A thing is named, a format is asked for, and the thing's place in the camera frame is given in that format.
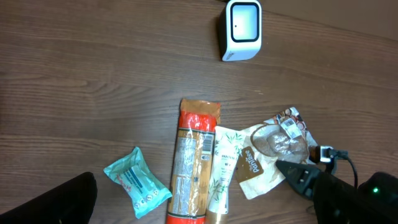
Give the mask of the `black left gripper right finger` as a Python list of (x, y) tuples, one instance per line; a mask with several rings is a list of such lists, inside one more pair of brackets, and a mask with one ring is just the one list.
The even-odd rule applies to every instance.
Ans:
[(320, 174), (313, 202), (318, 223), (397, 223), (397, 177), (377, 172), (355, 188)]

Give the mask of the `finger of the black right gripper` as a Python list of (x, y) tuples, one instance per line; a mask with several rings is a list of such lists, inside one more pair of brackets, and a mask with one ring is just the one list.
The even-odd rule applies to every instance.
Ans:
[(312, 165), (280, 160), (275, 165), (294, 191), (307, 199), (313, 198), (313, 188), (321, 173), (320, 169)]

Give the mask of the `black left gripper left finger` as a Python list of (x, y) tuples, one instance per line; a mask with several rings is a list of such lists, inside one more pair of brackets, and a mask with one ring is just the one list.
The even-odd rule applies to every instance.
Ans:
[(75, 178), (1, 214), (1, 223), (84, 223), (92, 216), (97, 198), (91, 172)]

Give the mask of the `beige bread snack pouch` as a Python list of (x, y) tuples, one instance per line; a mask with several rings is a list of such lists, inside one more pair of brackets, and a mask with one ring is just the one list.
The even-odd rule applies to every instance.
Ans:
[(235, 177), (248, 200), (268, 193), (285, 179), (276, 161), (313, 163), (310, 150), (317, 143), (294, 107), (241, 132), (245, 140)]

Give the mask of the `orange spaghetti packet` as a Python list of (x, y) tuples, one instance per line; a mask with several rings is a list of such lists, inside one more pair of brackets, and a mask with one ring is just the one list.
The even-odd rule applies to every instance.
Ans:
[(167, 224), (205, 222), (215, 127), (220, 114), (220, 103), (187, 99), (180, 102)]

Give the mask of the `teal wet wipes pack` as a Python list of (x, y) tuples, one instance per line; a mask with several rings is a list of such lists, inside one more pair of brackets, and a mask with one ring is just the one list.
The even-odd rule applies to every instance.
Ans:
[(172, 197), (171, 191), (150, 171), (139, 147), (135, 147), (130, 154), (105, 167), (103, 171), (130, 196), (137, 219)]

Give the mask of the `white cream tube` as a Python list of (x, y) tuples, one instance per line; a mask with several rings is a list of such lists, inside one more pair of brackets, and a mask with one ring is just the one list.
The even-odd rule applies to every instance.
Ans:
[(245, 135), (241, 131), (217, 126), (208, 189), (205, 223), (226, 223), (228, 217), (229, 185), (233, 177)]

